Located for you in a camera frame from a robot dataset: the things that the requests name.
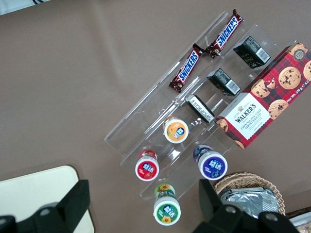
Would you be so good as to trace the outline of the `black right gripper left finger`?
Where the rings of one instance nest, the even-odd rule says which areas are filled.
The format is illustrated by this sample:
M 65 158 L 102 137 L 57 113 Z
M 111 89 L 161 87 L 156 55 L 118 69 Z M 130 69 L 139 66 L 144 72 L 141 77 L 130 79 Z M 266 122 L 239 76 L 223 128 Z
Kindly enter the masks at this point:
M 38 209 L 16 222 L 12 215 L 0 217 L 2 233 L 72 233 L 90 206 L 89 181 L 79 180 L 56 206 Z

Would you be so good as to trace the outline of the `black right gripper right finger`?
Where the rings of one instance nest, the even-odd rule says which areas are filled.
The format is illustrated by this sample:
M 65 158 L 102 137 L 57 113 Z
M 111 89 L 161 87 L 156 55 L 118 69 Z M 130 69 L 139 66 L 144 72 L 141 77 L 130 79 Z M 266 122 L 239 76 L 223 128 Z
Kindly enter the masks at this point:
M 199 203 L 205 221 L 194 233 L 296 233 L 296 227 L 276 212 L 261 212 L 258 218 L 238 207 L 223 204 L 214 187 L 206 179 L 199 180 Z

